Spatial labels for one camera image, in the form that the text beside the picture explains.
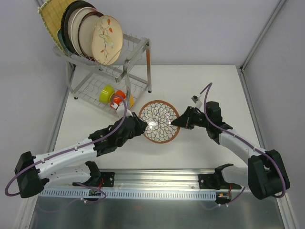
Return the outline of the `scale pattern white bowl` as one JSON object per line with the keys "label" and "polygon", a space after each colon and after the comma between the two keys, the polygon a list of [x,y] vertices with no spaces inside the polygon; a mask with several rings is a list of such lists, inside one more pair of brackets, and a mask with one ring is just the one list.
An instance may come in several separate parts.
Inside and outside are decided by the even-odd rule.
{"label": "scale pattern white bowl", "polygon": [[144,136],[153,143],[165,144],[174,140],[180,128],[171,124],[179,117],[173,105],[163,100],[147,102],[139,111],[138,117],[147,123]]}

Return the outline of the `beige bird round plate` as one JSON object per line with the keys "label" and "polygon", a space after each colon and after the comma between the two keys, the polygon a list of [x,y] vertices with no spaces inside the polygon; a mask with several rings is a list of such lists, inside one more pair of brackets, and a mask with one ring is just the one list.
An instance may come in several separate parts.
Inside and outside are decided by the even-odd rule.
{"label": "beige bird round plate", "polygon": [[115,63],[123,47],[123,32],[119,22],[112,16],[101,16],[94,27],[91,45],[95,61],[102,65]]}

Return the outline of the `dark red rimmed plate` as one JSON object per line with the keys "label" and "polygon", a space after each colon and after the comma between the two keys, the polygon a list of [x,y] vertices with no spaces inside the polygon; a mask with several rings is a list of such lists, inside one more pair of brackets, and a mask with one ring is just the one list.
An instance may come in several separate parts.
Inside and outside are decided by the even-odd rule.
{"label": "dark red rimmed plate", "polygon": [[78,44],[81,55],[89,60],[93,60],[92,38],[95,25],[99,18],[103,16],[98,11],[88,12],[81,20],[78,28]]}

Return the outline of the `light blue divided plate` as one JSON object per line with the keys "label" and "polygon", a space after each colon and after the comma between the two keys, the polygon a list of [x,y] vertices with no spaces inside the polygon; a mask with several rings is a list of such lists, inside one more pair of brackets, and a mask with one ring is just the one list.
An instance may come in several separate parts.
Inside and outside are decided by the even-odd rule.
{"label": "light blue divided plate", "polygon": [[66,46],[65,46],[65,43],[64,43],[64,41],[63,41],[63,39],[62,39],[61,29],[59,29],[59,30],[57,31],[57,38],[58,38],[58,40],[59,40],[59,43],[60,43],[62,49],[65,50]]}

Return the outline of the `pink white round plate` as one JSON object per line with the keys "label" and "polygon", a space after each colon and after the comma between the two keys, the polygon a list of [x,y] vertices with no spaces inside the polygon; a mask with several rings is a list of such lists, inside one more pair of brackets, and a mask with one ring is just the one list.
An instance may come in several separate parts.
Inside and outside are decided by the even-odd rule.
{"label": "pink white round plate", "polygon": [[79,8],[79,9],[76,9],[72,13],[71,18],[69,19],[69,22],[68,22],[69,38],[70,38],[73,48],[75,49],[75,51],[73,51],[73,52],[77,53],[78,55],[82,55],[80,45],[78,42],[78,29],[79,29],[80,23],[86,14],[88,14],[90,12],[95,12],[95,11],[96,11],[96,9],[93,7]]}

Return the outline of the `black rimmed round plate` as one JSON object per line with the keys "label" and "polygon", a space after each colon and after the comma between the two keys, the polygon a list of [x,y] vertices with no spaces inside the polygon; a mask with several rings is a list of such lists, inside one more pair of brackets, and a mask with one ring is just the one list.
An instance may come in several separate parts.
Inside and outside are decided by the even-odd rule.
{"label": "black rimmed round plate", "polygon": [[63,16],[62,16],[62,19],[61,19],[61,34],[62,34],[62,39],[65,43],[65,46],[66,46],[66,50],[67,51],[70,51],[69,49],[69,35],[68,35],[68,21],[69,21],[69,16],[68,16],[68,12],[65,11]]}

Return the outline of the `woven bamboo tray plate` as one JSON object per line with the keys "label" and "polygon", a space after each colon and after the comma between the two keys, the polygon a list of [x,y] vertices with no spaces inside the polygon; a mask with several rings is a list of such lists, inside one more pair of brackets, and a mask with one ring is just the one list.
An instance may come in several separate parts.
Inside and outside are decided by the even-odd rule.
{"label": "woven bamboo tray plate", "polygon": [[47,0],[38,9],[38,13],[42,18],[42,22],[53,39],[54,43],[60,50],[63,48],[57,37],[57,33],[61,28],[61,19],[67,7],[74,2],[74,0]]}

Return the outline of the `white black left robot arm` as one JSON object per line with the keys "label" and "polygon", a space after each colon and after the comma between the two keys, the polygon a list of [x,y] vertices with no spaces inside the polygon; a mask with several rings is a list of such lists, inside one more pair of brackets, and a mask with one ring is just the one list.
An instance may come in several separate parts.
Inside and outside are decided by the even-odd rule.
{"label": "white black left robot arm", "polygon": [[127,140],[141,136],[147,126],[131,113],[66,149],[41,155],[33,155],[30,151],[21,154],[14,170],[19,188],[17,194],[21,198],[33,197],[50,184],[97,185],[101,175],[93,159],[112,153]]}

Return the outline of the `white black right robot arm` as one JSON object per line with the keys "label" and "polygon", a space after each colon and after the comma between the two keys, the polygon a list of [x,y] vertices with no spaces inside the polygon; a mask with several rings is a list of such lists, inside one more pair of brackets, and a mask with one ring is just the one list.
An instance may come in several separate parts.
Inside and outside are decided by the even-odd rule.
{"label": "white black right robot arm", "polygon": [[213,141],[232,151],[247,165],[246,168],[232,164],[217,167],[214,179],[209,183],[211,188],[225,188],[230,183],[239,184],[250,188],[257,199],[270,196],[281,198],[290,188],[280,153],[274,149],[257,148],[238,135],[223,121],[218,102],[207,102],[204,111],[189,106],[171,124],[185,129],[194,129],[196,126],[205,128]]}

